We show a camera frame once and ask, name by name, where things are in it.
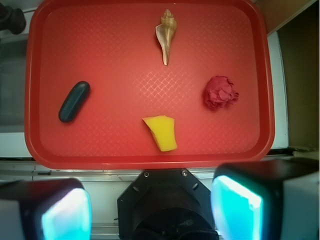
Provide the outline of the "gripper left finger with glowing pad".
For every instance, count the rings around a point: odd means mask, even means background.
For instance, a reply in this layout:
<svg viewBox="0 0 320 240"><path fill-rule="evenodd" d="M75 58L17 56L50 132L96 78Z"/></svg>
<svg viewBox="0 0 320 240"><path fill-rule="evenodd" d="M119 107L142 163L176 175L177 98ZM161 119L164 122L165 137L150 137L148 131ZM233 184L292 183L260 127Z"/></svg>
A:
<svg viewBox="0 0 320 240"><path fill-rule="evenodd" d="M2 240L89 240L92 205L75 178L0 184Z"/></svg>

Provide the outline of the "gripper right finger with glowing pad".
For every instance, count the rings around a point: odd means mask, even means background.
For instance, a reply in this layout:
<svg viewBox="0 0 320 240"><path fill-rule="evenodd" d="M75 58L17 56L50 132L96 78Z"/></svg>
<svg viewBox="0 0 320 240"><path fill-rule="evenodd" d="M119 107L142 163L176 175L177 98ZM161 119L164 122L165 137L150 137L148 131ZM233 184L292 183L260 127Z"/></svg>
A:
<svg viewBox="0 0 320 240"><path fill-rule="evenodd" d="M225 240L317 240L320 162L308 158L224 163L210 203Z"/></svg>

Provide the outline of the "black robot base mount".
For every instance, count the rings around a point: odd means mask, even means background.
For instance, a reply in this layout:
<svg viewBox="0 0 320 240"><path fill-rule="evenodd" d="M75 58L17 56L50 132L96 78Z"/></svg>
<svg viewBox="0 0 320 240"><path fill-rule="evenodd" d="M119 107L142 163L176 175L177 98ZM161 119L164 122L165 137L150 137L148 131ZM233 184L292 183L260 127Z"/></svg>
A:
<svg viewBox="0 0 320 240"><path fill-rule="evenodd" d="M218 240L211 191L187 169L144 170L117 199L122 240Z"/></svg>

